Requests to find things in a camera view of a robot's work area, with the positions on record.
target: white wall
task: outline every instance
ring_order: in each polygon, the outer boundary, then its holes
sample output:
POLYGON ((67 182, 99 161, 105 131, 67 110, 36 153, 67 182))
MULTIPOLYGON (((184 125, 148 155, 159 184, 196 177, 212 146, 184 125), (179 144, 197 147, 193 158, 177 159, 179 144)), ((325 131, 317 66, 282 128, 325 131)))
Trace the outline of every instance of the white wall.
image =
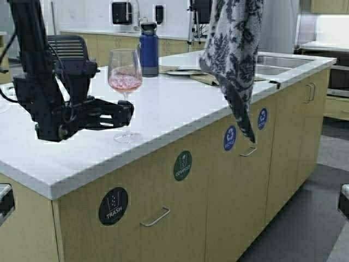
MULTIPOLYGON (((141 17, 146 16, 153 21, 155 5, 165 6, 165 22, 159 26, 158 34, 170 34, 181 37, 188 35, 188 0, 139 0, 141 17)), ((58 24, 60 28, 117 29, 110 22, 111 0, 60 0, 58 8, 58 24)), ((130 0, 136 11, 135 0, 130 0)))
POLYGON ((317 19, 317 40, 349 45, 349 15, 320 15, 317 19))

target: blue water bottle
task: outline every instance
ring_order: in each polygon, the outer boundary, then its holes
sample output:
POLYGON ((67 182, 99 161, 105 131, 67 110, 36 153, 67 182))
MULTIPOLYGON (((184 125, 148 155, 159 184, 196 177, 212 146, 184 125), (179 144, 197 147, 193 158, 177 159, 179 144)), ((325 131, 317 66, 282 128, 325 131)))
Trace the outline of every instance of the blue water bottle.
POLYGON ((157 36, 157 25, 147 22, 141 25, 140 56, 142 74, 146 78, 159 75, 159 38, 157 36))

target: wall-mounted dispenser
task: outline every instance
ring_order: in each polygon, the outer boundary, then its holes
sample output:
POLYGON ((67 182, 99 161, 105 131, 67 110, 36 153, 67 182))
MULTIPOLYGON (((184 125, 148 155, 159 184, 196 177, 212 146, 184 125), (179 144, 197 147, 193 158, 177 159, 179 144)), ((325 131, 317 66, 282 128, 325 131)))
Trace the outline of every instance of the wall-mounted dispenser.
POLYGON ((114 2, 111 7, 114 25, 132 25, 132 5, 127 2, 114 2))
POLYGON ((158 25, 162 24, 164 22, 164 16, 165 16, 165 8, 163 5, 156 5, 155 6, 155 20, 158 25))

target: gray floor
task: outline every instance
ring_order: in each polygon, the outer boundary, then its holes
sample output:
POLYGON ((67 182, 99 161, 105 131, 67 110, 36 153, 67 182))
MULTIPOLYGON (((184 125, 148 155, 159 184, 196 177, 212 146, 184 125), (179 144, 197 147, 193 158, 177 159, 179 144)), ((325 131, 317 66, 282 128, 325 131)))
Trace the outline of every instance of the gray floor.
POLYGON ((239 262, 348 262, 349 226, 336 209, 343 183, 349 122, 326 119, 315 172, 239 262))

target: pink liquid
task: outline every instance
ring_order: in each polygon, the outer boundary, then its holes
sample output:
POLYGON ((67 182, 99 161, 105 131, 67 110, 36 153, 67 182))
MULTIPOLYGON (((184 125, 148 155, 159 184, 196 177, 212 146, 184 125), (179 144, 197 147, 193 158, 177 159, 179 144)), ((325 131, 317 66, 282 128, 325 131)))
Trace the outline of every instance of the pink liquid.
POLYGON ((122 94, 131 93, 142 84, 142 80, 131 75, 111 75, 108 82, 115 91, 122 94))

